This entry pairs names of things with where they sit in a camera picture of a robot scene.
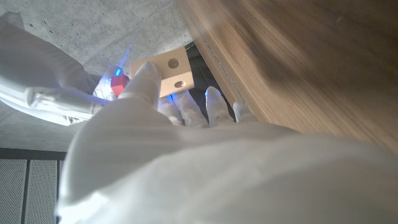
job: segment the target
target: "hole in wooden block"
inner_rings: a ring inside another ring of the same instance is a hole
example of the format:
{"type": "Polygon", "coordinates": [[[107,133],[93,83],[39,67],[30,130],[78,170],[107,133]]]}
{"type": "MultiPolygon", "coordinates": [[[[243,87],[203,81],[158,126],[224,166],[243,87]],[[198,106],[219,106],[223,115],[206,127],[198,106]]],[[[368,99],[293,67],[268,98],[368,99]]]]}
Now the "hole in wooden block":
{"type": "Polygon", "coordinates": [[[184,87],[185,86],[185,82],[184,81],[179,81],[179,82],[176,82],[175,84],[174,84],[174,86],[176,87],[176,88],[181,88],[181,87],[184,87]]]}
{"type": "Polygon", "coordinates": [[[169,67],[170,68],[177,68],[180,65],[180,62],[177,58],[172,58],[169,60],[169,67]]]}

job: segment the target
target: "gray concrete surface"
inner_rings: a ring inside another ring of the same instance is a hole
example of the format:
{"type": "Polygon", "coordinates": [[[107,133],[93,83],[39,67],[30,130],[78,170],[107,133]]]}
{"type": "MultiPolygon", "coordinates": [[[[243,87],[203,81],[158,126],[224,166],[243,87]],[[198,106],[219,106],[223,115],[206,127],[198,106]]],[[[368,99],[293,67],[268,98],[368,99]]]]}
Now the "gray concrete surface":
{"type": "MultiPolygon", "coordinates": [[[[191,42],[175,0],[3,0],[0,15],[18,12],[25,30],[62,49],[101,75],[120,65],[191,42]]],[[[76,126],[59,126],[0,103],[0,147],[66,151],[76,126]]]]}

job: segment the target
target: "wooden surface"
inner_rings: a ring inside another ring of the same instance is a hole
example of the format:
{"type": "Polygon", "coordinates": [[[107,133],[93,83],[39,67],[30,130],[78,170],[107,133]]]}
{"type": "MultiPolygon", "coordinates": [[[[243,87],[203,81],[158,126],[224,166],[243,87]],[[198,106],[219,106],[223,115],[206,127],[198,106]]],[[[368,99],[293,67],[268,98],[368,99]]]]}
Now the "wooden surface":
{"type": "Polygon", "coordinates": [[[130,63],[131,74],[135,75],[141,65],[148,61],[154,62],[162,74],[160,97],[195,87],[185,47],[130,63]]]}
{"type": "Polygon", "coordinates": [[[178,0],[228,101],[398,152],[395,1],[178,0]]]}

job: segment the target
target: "wooden block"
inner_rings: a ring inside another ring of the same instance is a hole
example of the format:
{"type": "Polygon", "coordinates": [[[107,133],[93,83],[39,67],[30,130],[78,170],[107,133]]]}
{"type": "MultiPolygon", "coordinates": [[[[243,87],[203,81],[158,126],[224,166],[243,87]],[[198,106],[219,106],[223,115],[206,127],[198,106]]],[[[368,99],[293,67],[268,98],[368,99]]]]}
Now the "wooden block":
{"type": "Polygon", "coordinates": [[[131,63],[130,72],[132,77],[137,73],[141,65],[148,61],[154,62],[162,74],[160,97],[195,87],[187,51],[184,47],[131,63]]]}

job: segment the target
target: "finger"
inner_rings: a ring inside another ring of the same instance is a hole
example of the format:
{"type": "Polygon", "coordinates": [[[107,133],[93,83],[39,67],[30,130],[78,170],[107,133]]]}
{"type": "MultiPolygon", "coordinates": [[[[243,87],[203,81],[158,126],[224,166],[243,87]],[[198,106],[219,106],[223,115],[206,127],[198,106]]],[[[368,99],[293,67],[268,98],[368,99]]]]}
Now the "finger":
{"type": "Polygon", "coordinates": [[[234,112],[236,122],[250,122],[250,121],[258,121],[256,116],[254,116],[249,108],[240,102],[234,103],[234,112]]]}
{"type": "Polygon", "coordinates": [[[185,126],[197,128],[209,127],[206,118],[201,113],[199,106],[195,103],[191,94],[189,94],[189,91],[173,94],[172,97],[185,126]]]}
{"type": "Polygon", "coordinates": [[[142,98],[145,102],[157,109],[159,104],[160,72],[154,62],[146,62],[137,71],[136,75],[127,84],[119,99],[142,98]]]}
{"type": "Polygon", "coordinates": [[[212,86],[206,91],[206,109],[211,128],[234,122],[234,119],[229,115],[228,107],[221,93],[212,86]]]}
{"type": "Polygon", "coordinates": [[[159,99],[159,107],[157,109],[160,113],[169,118],[175,126],[183,126],[183,121],[175,105],[172,96],[166,96],[159,99]]]}

